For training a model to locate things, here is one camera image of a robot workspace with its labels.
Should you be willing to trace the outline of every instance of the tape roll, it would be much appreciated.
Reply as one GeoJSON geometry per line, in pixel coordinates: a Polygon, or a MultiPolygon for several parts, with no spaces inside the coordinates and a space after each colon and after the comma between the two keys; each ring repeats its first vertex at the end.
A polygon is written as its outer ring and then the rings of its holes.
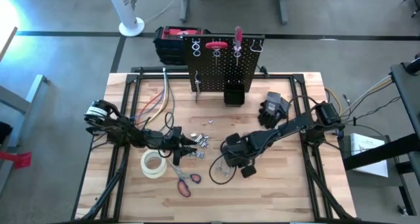
{"type": "Polygon", "coordinates": [[[143,155],[140,161],[140,165],[142,167],[143,174],[151,179],[156,179],[161,177],[166,171],[166,159],[162,158],[157,150],[147,150],[143,155]],[[159,158],[160,165],[156,169],[150,169],[147,167],[147,163],[153,159],[159,158]]]}

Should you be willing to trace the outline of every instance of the black glove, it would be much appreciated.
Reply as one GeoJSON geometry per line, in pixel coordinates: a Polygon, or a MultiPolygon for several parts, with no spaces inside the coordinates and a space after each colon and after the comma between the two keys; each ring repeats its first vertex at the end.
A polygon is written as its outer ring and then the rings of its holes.
{"type": "Polygon", "coordinates": [[[288,103],[279,93],[268,92],[267,100],[260,105],[262,109],[259,110],[258,121],[267,129],[274,128],[281,119],[287,118],[288,103]]]}

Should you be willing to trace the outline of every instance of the black pegboard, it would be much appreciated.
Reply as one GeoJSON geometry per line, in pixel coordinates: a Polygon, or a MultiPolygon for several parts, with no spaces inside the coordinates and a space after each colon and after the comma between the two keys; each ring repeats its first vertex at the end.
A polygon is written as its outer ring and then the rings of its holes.
{"type": "Polygon", "coordinates": [[[244,35],[241,44],[241,57],[236,66],[234,56],[234,36],[233,35],[188,35],[184,36],[185,59],[190,74],[191,90],[197,91],[195,81],[196,71],[201,81],[199,89],[201,92],[223,92],[224,84],[229,81],[241,82],[245,86],[245,92],[249,92],[255,68],[257,67],[260,53],[263,47],[263,35],[244,35]],[[192,40],[200,41],[200,56],[194,56],[192,40]],[[213,41],[224,41],[228,43],[226,49],[220,50],[220,57],[217,59],[213,55],[212,49],[206,49],[205,44],[213,41]]]}

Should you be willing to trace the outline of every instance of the gray floor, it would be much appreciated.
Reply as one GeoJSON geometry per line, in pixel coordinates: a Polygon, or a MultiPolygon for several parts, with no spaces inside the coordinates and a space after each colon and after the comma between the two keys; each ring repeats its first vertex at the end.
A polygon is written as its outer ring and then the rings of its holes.
{"type": "MultiPolygon", "coordinates": [[[[160,12],[172,0],[138,0],[135,12],[143,19],[160,12]]],[[[110,0],[12,0],[20,30],[116,32],[118,16],[110,0]]],[[[289,0],[289,25],[277,19],[275,0],[192,0],[185,25],[213,32],[265,34],[418,35],[420,20],[410,18],[412,0],[289,0]]],[[[147,22],[146,32],[159,26],[179,26],[179,0],[159,18],[147,22]]],[[[69,220],[79,188],[91,136],[83,114],[103,96],[118,37],[15,37],[0,62],[0,83],[25,95],[36,74],[50,80],[43,86],[26,127],[21,152],[33,153],[30,168],[13,171],[0,196],[2,223],[52,223],[69,220]]],[[[260,65],[271,72],[321,72],[336,94],[355,99],[389,73],[389,66],[410,61],[417,41],[266,40],[260,65]]],[[[151,39],[127,39],[118,72],[133,66],[161,66],[151,39]]],[[[360,113],[374,109],[397,92],[394,86],[361,104],[360,113]]],[[[15,113],[0,107],[2,121],[15,113]]],[[[412,132],[401,102],[360,123],[397,139],[412,132]]],[[[370,131],[348,128],[371,135],[370,131]]],[[[417,181],[407,175],[411,195],[420,210],[417,181]]],[[[358,217],[370,221],[418,223],[401,217],[402,204],[394,187],[351,187],[358,217]]]]}

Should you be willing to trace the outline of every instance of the metal table leg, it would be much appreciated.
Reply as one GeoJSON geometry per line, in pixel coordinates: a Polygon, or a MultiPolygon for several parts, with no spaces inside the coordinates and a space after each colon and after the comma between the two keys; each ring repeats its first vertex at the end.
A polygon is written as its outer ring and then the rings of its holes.
{"type": "MultiPolygon", "coordinates": [[[[9,140],[4,144],[7,146],[7,152],[16,152],[20,133],[22,132],[22,128],[25,125],[26,118],[29,116],[32,102],[35,99],[42,82],[47,82],[46,77],[43,75],[37,75],[25,99],[0,86],[0,102],[19,111],[22,114],[19,116],[15,124],[12,125],[12,133],[10,134],[9,140]]],[[[6,180],[9,177],[9,173],[11,172],[12,168],[13,162],[3,161],[3,164],[0,168],[0,194],[3,191],[6,180]]]]}
{"type": "Polygon", "coordinates": [[[186,22],[186,17],[190,8],[190,0],[181,0],[179,19],[182,23],[186,22]]]}
{"type": "Polygon", "coordinates": [[[287,17],[287,9],[286,9],[286,0],[278,0],[279,8],[280,8],[280,22],[282,25],[286,25],[289,22],[289,18],[287,17]]]}

